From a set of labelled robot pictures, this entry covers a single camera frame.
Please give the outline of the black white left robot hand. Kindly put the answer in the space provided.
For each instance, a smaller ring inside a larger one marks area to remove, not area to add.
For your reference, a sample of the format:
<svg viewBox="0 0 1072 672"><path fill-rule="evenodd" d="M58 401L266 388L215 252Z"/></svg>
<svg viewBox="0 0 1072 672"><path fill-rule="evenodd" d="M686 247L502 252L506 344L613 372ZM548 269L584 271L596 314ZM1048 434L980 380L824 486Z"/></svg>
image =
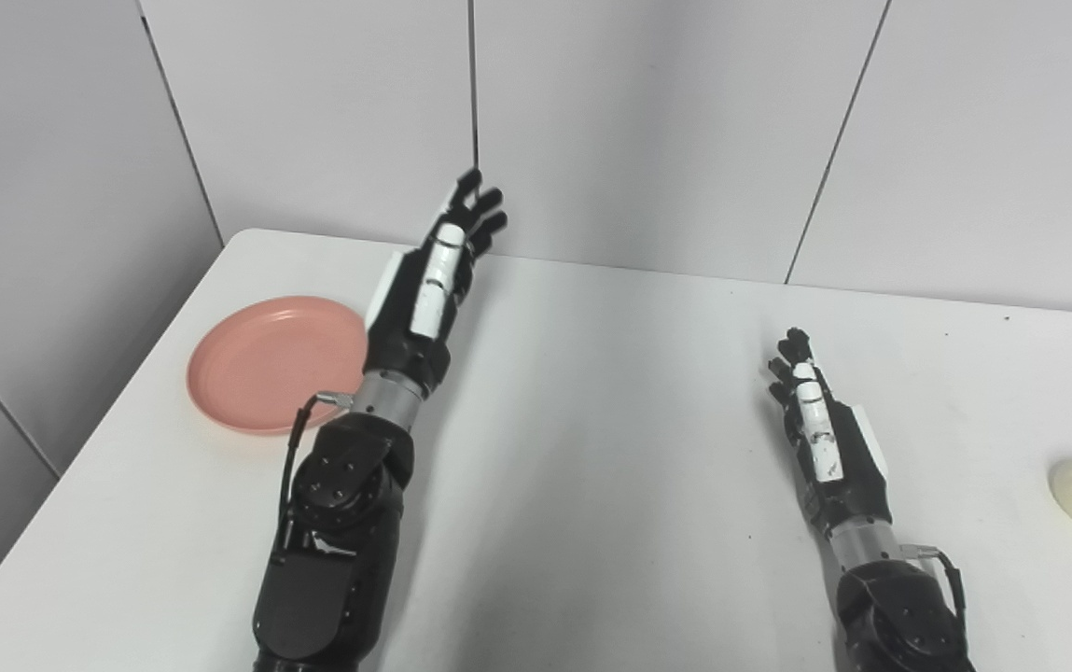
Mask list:
<svg viewBox="0 0 1072 672"><path fill-rule="evenodd" d="M387 371L432 395L451 365L449 337L475 267L508 225L498 188L479 167L455 182L419 247L392 260L370 303L364 372Z"/></svg>

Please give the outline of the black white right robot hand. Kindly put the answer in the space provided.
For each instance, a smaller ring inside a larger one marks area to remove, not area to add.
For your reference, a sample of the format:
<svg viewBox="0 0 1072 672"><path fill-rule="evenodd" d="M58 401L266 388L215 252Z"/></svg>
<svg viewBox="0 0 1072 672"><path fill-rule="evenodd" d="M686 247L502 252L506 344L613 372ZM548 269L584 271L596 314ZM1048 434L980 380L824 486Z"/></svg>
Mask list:
<svg viewBox="0 0 1072 672"><path fill-rule="evenodd" d="M808 333L787 329L777 350L778 357L769 361L777 379L769 392L780 405L796 456L807 522L827 536L848 522L893 523L884 473L855 412L831 392Z"/></svg>

